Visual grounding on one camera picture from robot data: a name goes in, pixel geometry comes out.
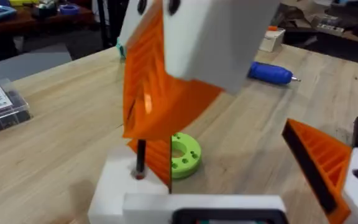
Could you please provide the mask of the white orange left gripper right finger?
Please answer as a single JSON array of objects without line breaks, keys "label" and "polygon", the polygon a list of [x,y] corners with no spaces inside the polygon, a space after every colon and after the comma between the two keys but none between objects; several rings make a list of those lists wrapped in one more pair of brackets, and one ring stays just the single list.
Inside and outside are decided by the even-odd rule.
[{"label": "white orange left gripper right finger", "polygon": [[288,119],[282,136],[329,223],[358,223],[358,146]]}]

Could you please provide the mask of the white block left gripper left finger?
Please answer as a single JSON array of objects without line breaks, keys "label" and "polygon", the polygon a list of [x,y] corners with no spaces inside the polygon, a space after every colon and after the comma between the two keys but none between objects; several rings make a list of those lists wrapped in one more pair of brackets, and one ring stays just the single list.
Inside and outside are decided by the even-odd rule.
[{"label": "white block left gripper left finger", "polygon": [[124,223],[126,194],[168,193],[168,187],[148,167],[143,179],[135,179],[136,160],[136,153],[127,145],[109,151],[88,210],[91,224]]}]

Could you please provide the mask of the finger of the white orange right gripper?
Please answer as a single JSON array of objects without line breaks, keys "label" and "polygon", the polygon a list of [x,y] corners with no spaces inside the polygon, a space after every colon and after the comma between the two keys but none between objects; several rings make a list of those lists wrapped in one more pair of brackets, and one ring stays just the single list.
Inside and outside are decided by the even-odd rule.
[{"label": "finger of the white orange right gripper", "polygon": [[146,1],[140,24],[126,46],[123,86],[124,137],[162,139],[163,100],[162,1]]},{"label": "finger of the white orange right gripper", "polygon": [[[162,1],[164,138],[201,115],[223,91],[239,91],[277,8],[274,0]],[[146,1],[130,1],[123,46],[139,26]]]}]

